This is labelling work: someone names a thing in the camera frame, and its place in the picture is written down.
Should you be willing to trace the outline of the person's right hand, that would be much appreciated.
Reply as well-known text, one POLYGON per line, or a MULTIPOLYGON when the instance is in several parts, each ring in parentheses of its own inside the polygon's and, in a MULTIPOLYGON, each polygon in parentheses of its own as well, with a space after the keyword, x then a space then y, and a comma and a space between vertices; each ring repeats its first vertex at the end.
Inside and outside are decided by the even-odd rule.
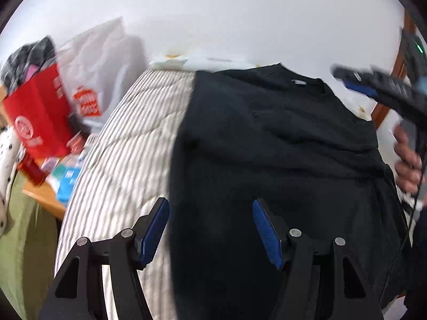
POLYGON ((419 185, 423 183, 421 158, 410 148, 408 135, 400 124, 394 128, 394 137, 394 151, 400 158, 394 166, 397 173, 396 184, 403 192, 416 194, 419 185))

